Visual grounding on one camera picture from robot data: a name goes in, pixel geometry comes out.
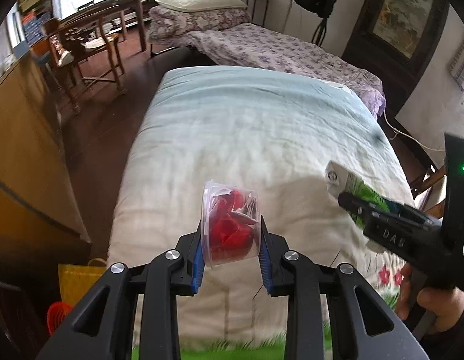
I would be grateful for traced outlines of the person's right hand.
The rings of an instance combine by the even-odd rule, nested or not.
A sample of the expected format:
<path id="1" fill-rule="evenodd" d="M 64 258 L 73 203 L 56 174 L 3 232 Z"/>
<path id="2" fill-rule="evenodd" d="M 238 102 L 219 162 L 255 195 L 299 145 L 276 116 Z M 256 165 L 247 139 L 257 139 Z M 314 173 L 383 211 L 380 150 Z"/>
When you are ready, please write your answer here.
<path id="1" fill-rule="evenodd" d="M 401 320 L 408 318 L 408 300 L 411 294 L 411 275 L 413 268 L 406 263 L 400 270 L 403 280 L 400 285 L 400 295 L 395 311 Z M 436 319 L 429 333 L 444 332 L 457 324 L 464 312 L 464 292 L 458 288 L 450 290 L 424 288 L 417 295 L 417 303 L 422 308 L 431 311 Z"/>

